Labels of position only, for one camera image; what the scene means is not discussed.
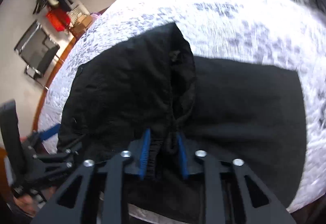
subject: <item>metal screw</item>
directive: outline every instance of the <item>metal screw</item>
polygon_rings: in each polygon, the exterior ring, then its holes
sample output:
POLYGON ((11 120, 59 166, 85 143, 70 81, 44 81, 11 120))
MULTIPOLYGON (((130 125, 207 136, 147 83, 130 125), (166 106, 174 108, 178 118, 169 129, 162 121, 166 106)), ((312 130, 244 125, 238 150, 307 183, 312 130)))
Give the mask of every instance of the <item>metal screw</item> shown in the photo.
POLYGON ((37 206, 41 209, 44 205, 45 205, 45 202, 43 201, 43 202, 39 203, 37 206))
POLYGON ((31 194, 36 195, 38 192, 35 189, 30 189, 31 194))
POLYGON ((121 152, 121 156, 122 157, 130 157, 131 156, 131 152, 130 151, 128 151, 128 150, 124 150, 124 151, 122 151, 121 152))
POLYGON ((20 193, 22 192, 22 186, 16 187, 16 188, 14 188, 14 190, 15 190, 18 194, 20 194, 20 193))
POLYGON ((94 166, 95 162, 93 160, 85 160, 84 161, 84 166, 86 167, 92 167, 94 166))
POLYGON ((36 195, 36 196, 35 196, 35 200, 36 200, 37 202, 42 202, 42 201, 43 201, 43 198, 42 198, 40 195, 36 195))
POLYGON ((198 150, 198 151, 195 152, 195 155, 197 157, 205 157, 207 155, 207 152, 204 151, 204 150, 198 150))
POLYGON ((235 160, 233 160, 232 163, 233 163, 235 166, 242 166, 242 165, 244 165, 244 161, 241 160, 241 159, 235 159, 235 160))

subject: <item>black chair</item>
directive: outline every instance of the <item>black chair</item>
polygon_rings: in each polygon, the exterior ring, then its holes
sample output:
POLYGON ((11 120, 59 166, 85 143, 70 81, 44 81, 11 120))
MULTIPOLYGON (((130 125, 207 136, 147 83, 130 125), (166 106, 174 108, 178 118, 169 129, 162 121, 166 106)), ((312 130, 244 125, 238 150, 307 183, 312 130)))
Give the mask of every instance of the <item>black chair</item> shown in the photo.
POLYGON ((57 56, 59 48, 60 46, 49 37, 41 24, 35 20, 21 37, 14 51, 27 64, 24 73, 48 90, 37 79, 44 76, 55 56, 63 62, 57 56))
MULTIPOLYGON (((12 177, 14 180, 23 178, 27 171, 27 163, 23 153, 18 130, 16 103, 10 100, 0 105, 0 131, 4 146, 10 161, 12 177)), ((13 199, 4 200, 0 195, 1 220, 8 224, 29 224, 32 218, 21 210, 13 199)))

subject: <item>bed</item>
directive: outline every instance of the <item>bed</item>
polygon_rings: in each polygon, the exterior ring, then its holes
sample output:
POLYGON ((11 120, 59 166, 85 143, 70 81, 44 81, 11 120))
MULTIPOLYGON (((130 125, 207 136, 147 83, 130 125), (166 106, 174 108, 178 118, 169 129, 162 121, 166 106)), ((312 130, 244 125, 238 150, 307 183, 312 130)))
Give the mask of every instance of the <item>bed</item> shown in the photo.
MULTIPOLYGON (((307 151, 294 212, 326 191, 326 27, 292 0, 117 0, 76 43, 46 95, 39 130, 61 121, 79 65, 144 31, 175 21, 196 56, 296 70, 306 111, 307 151)), ((56 152, 57 137, 44 142, 56 152)))

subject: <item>chair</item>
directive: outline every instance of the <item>chair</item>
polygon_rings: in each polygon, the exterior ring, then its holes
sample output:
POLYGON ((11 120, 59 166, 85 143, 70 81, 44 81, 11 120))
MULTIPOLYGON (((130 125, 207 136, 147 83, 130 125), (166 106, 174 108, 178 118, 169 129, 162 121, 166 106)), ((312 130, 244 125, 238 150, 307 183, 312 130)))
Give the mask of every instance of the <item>chair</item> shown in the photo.
MULTIPOLYGON (((14 186, 18 187, 24 181, 28 166, 31 164, 31 159, 28 158, 26 149, 33 150, 33 152, 40 150, 42 142, 58 133, 59 128, 60 124, 56 124, 47 131, 34 131, 21 143, 15 101, 10 100, 0 105, 0 132, 8 157, 5 157, 4 168, 1 167, 1 169, 5 170, 5 184, 8 184, 11 190, 15 189, 14 186)), ((38 204, 42 204, 42 201, 37 200, 37 194, 35 194, 35 199, 38 204)), ((1 223, 29 224, 31 222, 32 218, 15 204, 12 199, 12 192, 9 191, 7 197, 2 196, 3 194, 0 194, 1 223)))
POLYGON ((44 76, 55 56, 63 62, 57 56, 59 48, 60 46, 49 37, 41 24, 35 20, 21 37, 14 51, 27 64, 24 73, 48 90, 37 79, 44 76))

